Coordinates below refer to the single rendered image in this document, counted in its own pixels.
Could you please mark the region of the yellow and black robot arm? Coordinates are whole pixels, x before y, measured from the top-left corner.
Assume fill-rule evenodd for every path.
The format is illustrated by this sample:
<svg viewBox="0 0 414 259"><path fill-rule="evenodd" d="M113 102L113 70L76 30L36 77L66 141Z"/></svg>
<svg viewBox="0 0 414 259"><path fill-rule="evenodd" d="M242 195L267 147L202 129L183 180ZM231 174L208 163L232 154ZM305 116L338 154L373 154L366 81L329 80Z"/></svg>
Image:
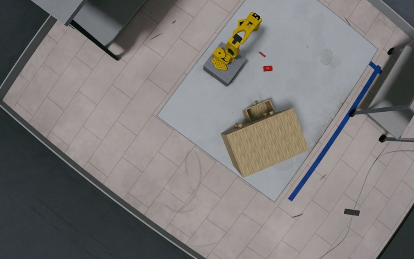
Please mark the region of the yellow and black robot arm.
<svg viewBox="0 0 414 259"><path fill-rule="evenodd" d="M226 65L229 62L234 62L234 58L239 54L239 46L248 39L251 32L260 25L262 18L254 12L251 12L247 19L243 22L243 24L237 27L236 30L233 31L232 37L229 38L226 44L226 50L222 48L218 48L215 53L213 54L214 58L211 61L216 69L219 70L227 70ZM249 26L249 27L247 27ZM244 38L242 39L237 33L244 32Z"/></svg>

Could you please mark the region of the wooden chest of drawers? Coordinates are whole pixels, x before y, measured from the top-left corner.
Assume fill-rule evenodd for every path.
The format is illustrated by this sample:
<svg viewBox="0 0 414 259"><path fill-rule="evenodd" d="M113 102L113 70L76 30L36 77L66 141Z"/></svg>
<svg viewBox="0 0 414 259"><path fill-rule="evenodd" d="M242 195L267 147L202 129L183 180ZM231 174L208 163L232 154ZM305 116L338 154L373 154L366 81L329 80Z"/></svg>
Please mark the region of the wooden chest of drawers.
<svg viewBox="0 0 414 259"><path fill-rule="evenodd" d="M221 136L243 178L309 150L294 108Z"/></svg>

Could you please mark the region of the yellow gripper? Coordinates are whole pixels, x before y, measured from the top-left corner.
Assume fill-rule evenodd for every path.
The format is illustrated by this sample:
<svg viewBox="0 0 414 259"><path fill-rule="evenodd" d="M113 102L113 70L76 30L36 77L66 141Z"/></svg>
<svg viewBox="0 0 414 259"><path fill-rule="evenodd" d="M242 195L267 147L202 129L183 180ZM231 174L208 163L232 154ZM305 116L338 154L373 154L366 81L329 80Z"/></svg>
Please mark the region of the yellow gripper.
<svg viewBox="0 0 414 259"><path fill-rule="evenodd" d="M246 19L238 20L238 27L241 26L245 20ZM260 27L260 25L258 25L253 31L258 31L259 27Z"/></svg>

